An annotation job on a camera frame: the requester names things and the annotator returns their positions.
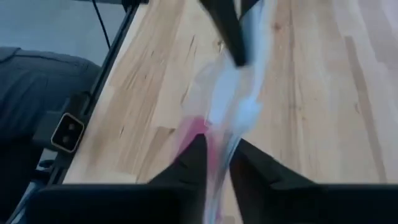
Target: wooden table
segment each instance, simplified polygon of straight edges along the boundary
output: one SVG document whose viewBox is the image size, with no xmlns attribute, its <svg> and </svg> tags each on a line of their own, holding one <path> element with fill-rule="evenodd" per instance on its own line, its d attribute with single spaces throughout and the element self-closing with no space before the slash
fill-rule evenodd
<svg viewBox="0 0 398 224">
<path fill-rule="evenodd" d="M 398 182 L 398 1 L 266 2 L 274 48 L 244 139 L 317 182 Z M 140 6 L 64 182 L 145 182 L 166 167 L 180 102 L 219 51 L 197 1 Z M 226 185 L 224 221 L 239 223 Z"/>
</svg>

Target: gray floor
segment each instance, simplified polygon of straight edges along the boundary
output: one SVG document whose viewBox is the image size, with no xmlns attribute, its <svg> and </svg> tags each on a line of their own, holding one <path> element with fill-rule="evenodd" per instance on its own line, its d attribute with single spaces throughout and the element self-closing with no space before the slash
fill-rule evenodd
<svg viewBox="0 0 398 224">
<path fill-rule="evenodd" d="M 98 3 L 112 41 L 124 17 L 122 5 Z M 0 0 L 0 46 L 51 51 L 102 65 L 108 52 L 89 1 Z"/>
</svg>

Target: wood grain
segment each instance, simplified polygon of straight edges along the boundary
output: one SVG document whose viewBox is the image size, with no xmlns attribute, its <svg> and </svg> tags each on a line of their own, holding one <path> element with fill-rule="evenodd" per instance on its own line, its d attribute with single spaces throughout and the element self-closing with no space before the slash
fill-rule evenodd
<svg viewBox="0 0 398 224">
<path fill-rule="evenodd" d="M 244 138 L 318 182 L 398 182 L 398 3 L 267 0 L 272 59 Z M 220 39 L 196 1 L 130 27 L 64 182 L 146 182 L 173 156 L 180 102 Z M 230 179 L 225 223 L 241 223 Z"/>
</svg>

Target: gray fabric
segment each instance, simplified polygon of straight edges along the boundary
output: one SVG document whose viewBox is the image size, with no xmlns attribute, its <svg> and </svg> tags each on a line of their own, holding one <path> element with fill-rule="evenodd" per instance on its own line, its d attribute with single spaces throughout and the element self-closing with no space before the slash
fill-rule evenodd
<svg viewBox="0 0 398 224">
<path fill-rule="evenodd" d="M 0 144 L 31 136 L 45 111 L 90 90 L 99 70 L 83 58 L 0 47 Z"/>
</svg>

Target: black cable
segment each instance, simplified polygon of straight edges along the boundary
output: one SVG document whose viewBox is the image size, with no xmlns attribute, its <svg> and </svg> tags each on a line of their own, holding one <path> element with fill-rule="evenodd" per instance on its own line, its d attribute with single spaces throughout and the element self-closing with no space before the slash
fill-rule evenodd
<svg viewBox="0 0 398 224">
<path fill-rule="evenodd" d="M 92 0 L 92 1 L 93 1 L 93 5 L 94 5 L 94 8 L 95 8 L 95 12 L 97 13 L 99 22 L 101 23 L 102 31 L 104 32 L 104 35 L 105 35 L 106 44 L 108 45 L 108 49 L 110 49 L 111 48 L 111 44 L 109 43 L 108 34 L 106 33 L 104 22 L 102 21 L 100 12 L 99 12 L 98 7 L 97 7 L 97 3 L 95 2 L 95 0 Z"/>
</svg>

